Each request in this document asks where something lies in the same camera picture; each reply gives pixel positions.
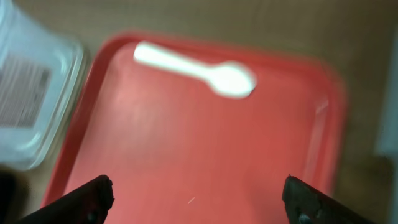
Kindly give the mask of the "black waste tray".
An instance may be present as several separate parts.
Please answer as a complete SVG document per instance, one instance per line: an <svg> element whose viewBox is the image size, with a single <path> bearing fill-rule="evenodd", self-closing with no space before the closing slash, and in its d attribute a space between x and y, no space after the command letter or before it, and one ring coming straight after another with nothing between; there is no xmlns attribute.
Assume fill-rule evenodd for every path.
<svg viewBox="0 0 398 224"><path fill-rule="evenodd" d="M19 216L21 186L15 173L1 169L1 224L13 223Z"/></svg>

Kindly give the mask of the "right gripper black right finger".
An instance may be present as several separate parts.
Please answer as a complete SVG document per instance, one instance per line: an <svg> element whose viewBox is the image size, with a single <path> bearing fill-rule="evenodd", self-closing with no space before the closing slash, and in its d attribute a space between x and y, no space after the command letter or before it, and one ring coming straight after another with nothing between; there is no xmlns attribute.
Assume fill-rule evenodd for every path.
<svg viewBox="0 0 398 224"><path fill-rule="evenodd" d="M291 175L285 180L282 200L290 224L374 224Z"/></svg>

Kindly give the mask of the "red plastic tray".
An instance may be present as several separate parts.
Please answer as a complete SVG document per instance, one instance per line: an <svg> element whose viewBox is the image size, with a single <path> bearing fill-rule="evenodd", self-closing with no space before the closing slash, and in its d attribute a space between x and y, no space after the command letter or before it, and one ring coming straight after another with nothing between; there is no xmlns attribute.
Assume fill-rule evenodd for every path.
<svg viewBox="0 0 398 224"><path fill-rule="evenodd" d="M136 63L142 41L211 65L241 62L257 86L223 98ZM345 111L342 81L321 60L119 34L95 55L42 205L105 174L107 223L287 223L287 176L332 191Z"/></svg>

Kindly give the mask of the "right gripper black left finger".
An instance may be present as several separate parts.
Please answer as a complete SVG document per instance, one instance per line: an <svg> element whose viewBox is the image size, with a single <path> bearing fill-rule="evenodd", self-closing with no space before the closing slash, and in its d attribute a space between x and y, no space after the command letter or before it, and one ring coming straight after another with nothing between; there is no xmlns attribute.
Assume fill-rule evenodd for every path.
<svg viewBox="0 0 398 224"><path fill-rule="evenodd" d="M113 202L113 183L100 175L16 223L103 224Z"/></svg>

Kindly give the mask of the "white plastic spoon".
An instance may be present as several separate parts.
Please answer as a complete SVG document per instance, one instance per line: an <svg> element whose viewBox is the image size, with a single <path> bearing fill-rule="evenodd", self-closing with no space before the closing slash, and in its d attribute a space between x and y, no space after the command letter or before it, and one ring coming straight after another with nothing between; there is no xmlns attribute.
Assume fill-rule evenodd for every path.
<svg viewBox="0 0 398 224"><path fill-rule="evenodd" d="M134 60L143 65L200 80L217 95L227 98L245 98L257 86L255 74L241 63L226 61L210 65L146 41L136 45Z"/></svg>

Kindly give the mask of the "grey plastic dishwasher rack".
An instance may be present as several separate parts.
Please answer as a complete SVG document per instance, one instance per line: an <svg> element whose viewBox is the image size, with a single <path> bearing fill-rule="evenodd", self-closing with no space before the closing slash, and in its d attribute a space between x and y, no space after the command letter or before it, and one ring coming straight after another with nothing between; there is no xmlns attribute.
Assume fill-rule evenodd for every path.
<svg viewBox="0 0 398 224"><path fill-rule="evenodd" d="M392 40L377 152L397 160L397 28Z"/></svg>

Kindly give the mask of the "clear plastic waste bin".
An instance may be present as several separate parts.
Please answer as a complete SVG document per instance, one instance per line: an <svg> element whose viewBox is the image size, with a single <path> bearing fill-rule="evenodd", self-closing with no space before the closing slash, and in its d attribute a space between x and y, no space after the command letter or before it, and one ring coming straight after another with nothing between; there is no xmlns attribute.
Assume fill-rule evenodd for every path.
<svg viewBox="0 0 398 224"><path fill-rule="evenodd" d="M62 123L85 50L1 1L1 164L37 167Z"/></svg>

